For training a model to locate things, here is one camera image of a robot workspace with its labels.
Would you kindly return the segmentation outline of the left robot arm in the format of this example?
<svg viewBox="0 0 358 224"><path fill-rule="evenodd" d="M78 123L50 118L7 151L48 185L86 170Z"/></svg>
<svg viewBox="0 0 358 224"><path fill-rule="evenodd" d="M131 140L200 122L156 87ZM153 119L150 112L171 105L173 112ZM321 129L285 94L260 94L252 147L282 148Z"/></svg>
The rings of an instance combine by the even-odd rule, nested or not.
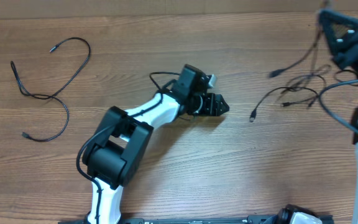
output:
<svg viewBox="0 0 358 224"><path fill-rule="evenodd" d="M152 133L183 114L221 116L229 105L210 90L216 76L192 65L136 108L112 106L104 114L94 134L82 145L76 157L77 171L92 184L91 210L83 223L119 223L124 187L137 172Z"/></svg>

